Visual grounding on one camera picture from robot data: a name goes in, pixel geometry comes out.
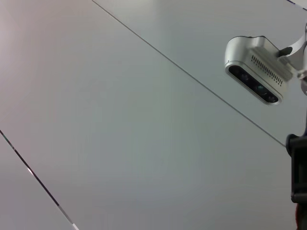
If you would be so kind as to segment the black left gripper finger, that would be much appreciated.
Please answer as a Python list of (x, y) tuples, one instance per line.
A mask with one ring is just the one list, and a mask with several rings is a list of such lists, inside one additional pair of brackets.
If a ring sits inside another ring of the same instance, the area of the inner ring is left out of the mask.
[(286, 150), (291, 157), (291, 200), (307, 203), (307, 137), (290, 134), (286, 139)]

